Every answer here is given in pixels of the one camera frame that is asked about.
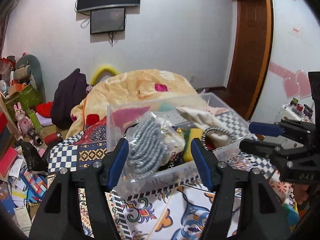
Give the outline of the floral yellow scrunchie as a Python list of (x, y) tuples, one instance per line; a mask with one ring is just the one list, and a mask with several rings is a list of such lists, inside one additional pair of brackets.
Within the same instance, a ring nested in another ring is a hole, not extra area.
[(172, 127), (162, 128), (161, 132), (163, 134), (163, 142), (167, 146), (167, 151), (164, 154), (165, 160), (173, 160), (184, 150), (184, 136), (176, 132)]

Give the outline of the white sticker covered device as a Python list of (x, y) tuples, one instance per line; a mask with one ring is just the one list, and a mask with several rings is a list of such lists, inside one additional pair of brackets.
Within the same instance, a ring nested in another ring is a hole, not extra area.
[(298, 99), (292, 98), (289, 103), (281, 106), (274, 122), (290, 119), (314, 123), (312, 116), (313, 110), (308, 105), (301, 105)]

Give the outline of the red box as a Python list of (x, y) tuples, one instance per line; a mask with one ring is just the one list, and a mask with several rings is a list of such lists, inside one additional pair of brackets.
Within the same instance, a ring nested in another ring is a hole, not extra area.
[(4, 113), (0, 113), (0, 135), (8, 131), (8, 120)]

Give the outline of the green cardboard box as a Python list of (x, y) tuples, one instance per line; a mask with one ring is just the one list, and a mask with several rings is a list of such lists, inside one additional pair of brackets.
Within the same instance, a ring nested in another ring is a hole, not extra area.
[(14, 118), (14, 104), (20, 102), (22, 109), (26, 112), (28, 109), (34, 109), (42, 100), (42, 92), (35, 90), (32, 85), (27, 85), (20, 92), (16, 92), (11, 97), (5, 99), (4, 104), (12, 118)]

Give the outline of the pink bunny figure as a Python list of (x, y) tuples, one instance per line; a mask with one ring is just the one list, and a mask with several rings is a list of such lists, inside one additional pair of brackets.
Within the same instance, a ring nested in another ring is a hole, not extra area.
[(14, 105), (14, 110), (15, 110), (15, 118), (17, 121), (18, 131), (21, 136), (27, 136), (28, 131), (34, 128), (33, 123), (27, 117), (25, 111), (22, 109), (20, 102)]

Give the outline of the pink heart wall decal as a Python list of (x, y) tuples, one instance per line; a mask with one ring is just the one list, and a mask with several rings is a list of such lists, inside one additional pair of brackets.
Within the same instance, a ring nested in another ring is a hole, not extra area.
[(300, 99), (311, 96), (309, 78), (303, 70), (291, 73), (283, 79), (283, 89), (287, 98), (299, 96)]

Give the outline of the clear plastic storage box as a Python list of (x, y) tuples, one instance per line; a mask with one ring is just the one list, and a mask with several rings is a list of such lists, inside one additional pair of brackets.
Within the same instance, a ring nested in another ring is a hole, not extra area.
[(220, 161), (251, 139), (248, 123), (213, 93), (191, 94), (107, 108), (107, 149), (120, 139), (129, 155), (115, 191), (127, 197), (169, 187), (198, 174), (191, 142), (199, 138)]

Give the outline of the orange fleece blanket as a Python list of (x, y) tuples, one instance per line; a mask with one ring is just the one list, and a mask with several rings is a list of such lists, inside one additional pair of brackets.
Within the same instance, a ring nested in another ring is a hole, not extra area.
[(73, 121), (66, 138), (84, 130), (89, 114), (102, 119), (108, 105), (123, 105), (177, 96), (196, 94), (189, 81), (178, 74), (157, 69), (134, 70), (96, 84), (87, 96), (71, 110)]

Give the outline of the brown wooden door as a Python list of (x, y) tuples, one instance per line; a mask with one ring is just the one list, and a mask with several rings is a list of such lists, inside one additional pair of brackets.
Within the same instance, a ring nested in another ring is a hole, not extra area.
[(249, 120), (258, 103), (273, 40), (272, 0), (236, 0), (236, 33), (226, 87), (210, 88)]

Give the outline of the white drawstring pouch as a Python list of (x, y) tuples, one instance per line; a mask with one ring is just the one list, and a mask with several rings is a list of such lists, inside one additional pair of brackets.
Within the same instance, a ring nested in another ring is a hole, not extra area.
[(203, 131), (208, 127), (221, 127), (229, 130), (227, 126), (217, 118), (218, 114), (227, 112), (227, 108), (206, 106), (201, 109), (196, 109), (180, 106), (176, 107), (176, 110), (182, 117), (193, 122), (197, 128), (202, 129)]

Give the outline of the dark purple garment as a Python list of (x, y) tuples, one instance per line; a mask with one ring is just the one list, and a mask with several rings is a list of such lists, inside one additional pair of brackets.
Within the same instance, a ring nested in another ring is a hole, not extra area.
[(59, 129), (69, 129), (73, 120), (71, 110), (87, 95), (88, 87), (85, 74), (75, 69), (69, 76), (59, 82), (54, 94), (50, 111), (52, 123)]

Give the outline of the black white braided headband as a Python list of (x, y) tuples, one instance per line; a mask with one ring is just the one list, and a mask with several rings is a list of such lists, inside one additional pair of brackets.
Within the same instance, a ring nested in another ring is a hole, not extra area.
[(235, 136), (229, 130), (221, 127), (208, 127), (204, 130), (201, 143), (208, 151), (219, 150), (236, 141)]

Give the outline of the small wall monitor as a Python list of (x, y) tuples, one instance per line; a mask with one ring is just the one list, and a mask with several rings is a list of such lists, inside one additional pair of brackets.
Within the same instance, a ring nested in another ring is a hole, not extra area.
[(90, 34), (113, 33), (125, 30), (126, 9), (106, 8), (91, 12)]

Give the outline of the grey knit item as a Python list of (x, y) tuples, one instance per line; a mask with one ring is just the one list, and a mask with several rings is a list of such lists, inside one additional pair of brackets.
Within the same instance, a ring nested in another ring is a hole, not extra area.
[(124, 138), (129, 142), (129, 153), (123, 170), (125, 179), (141, 181), (153, 175), (166, 161), (167, 146), (163, 142), (162, 128), (172, 127), (183, 118), (176, 111), (146, 112), (129, 126)]

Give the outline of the grey plush toy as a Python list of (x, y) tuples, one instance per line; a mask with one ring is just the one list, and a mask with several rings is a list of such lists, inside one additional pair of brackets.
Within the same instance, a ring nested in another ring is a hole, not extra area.
[(14, 79), (18, 82), (31, 84), (35, 90), (41, 90), (43, 86), (43, 78), (41, 65), (37, 57), (31, 54), (22, 56), (16, 62)]

